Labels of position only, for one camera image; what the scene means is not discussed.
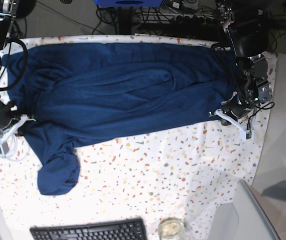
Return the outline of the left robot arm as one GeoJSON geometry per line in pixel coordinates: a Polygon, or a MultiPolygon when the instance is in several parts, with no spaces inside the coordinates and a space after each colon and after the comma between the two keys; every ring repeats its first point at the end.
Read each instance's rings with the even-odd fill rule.
{"type": "Polygon", "coordinates": [[[221,104],[221,110],[232,120],[238,121],[251,111],[272,106],[268,64],[263,55],[268,44],[266,18],[263,10],[248,0],[218,0],[215,3],[223,18],[221,26],[228,42],[212,45],[212,56],[221,65],[223,62],[216,50],[231,48],[235,54],[236,66],[242,72],[242,78],[237,79],[231,70],[222,67],[235,84],[236,93],[221,104]]]}

